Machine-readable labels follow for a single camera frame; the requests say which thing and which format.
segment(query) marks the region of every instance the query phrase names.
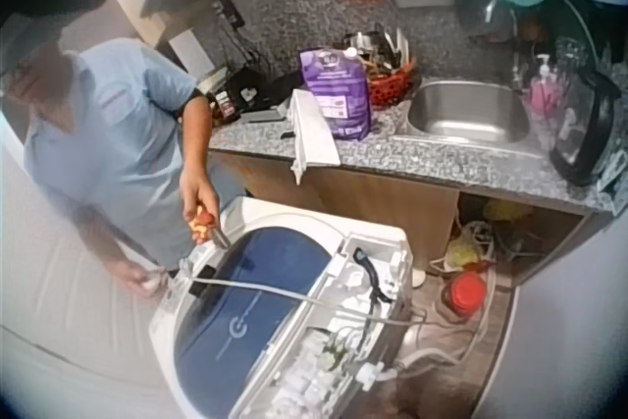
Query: sink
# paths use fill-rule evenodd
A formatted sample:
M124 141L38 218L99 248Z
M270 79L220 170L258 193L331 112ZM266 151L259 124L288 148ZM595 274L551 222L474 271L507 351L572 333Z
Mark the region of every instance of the sink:
M422 85L394 137L542 154L519 96L508 87L482 82Z

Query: blue washing machine lid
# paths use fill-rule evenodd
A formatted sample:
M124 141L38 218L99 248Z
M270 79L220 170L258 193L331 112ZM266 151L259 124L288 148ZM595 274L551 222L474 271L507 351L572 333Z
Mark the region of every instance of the blue washing machine lid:
M216 279L270 285L306 294L332 255L287 228L252 231L234 243ZM175 366L188 400L205 417L226 419L246 378L298 301L240 288L208 287L182 320Z

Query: purple package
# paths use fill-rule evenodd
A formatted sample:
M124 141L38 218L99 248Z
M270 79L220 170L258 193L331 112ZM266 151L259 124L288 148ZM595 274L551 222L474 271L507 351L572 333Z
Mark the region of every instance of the purple package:
M352 52L315 49L300 53L305 83L338 139L364 139L371 130L366 76Z

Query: pink soap bottle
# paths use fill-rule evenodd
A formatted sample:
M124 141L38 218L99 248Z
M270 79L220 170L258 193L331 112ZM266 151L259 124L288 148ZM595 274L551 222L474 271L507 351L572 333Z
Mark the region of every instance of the pink soap bottle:
M560 101L562 85L558 83L557 75L550 69L550 55L537 56L543 61L539 68L539 75L530 82L530 108L535 115L548 117Z

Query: white washing machine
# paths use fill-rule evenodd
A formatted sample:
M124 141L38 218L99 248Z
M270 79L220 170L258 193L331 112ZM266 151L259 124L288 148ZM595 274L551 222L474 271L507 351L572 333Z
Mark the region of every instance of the white washing machine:
M406 327L190 276L281 288L407 320L412 254L405 233L252 198L236 200L221 219L231 247L209 241L195 248L150 325L160 367L183 413L339 417L393 359Z

